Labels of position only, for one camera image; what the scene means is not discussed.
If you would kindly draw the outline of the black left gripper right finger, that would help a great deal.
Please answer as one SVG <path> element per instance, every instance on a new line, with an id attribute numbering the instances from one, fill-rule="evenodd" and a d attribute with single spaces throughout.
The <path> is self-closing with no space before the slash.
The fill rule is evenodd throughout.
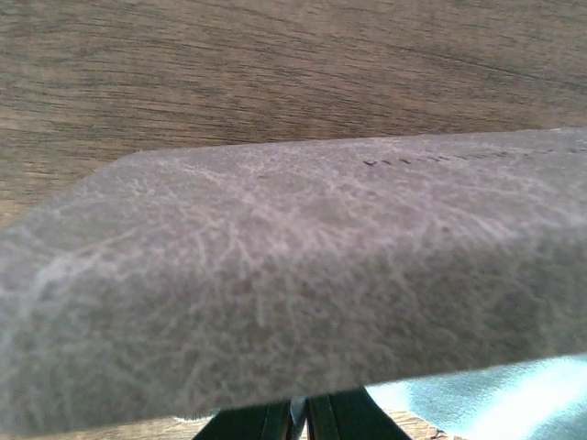
<path id="1" fill-rule="evenodd" d="M 411 440 L 365 388 L 310 398 L 308 438 L 316 440 Z"/>

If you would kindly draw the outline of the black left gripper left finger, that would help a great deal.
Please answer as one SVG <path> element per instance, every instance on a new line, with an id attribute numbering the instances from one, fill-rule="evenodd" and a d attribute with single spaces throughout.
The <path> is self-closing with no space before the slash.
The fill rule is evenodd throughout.
<path id="1" fill-rule="evenodd" d="M 291 424 L 288 401 L 221 410 L 193 440 L 286 439 Z"/>

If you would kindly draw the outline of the grey sunglasses case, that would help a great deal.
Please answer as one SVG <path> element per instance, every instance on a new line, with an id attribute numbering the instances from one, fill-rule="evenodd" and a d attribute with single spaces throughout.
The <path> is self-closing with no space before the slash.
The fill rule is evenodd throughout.
<path id="1" fill-rule="evenodd" d="M 1 234 L 1 428 L 586 349 L 579 128 L 125 156 Z"/>

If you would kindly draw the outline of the light blue cleaning cloth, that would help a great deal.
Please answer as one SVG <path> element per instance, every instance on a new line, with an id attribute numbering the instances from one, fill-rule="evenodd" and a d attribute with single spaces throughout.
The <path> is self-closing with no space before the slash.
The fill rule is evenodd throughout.
<path id="1" fill-rule="evenodd" d="M 385 410 L 409 411 L 467 439 L 584 439 L 586 356 L 555 357 L 370 386 Z"/>

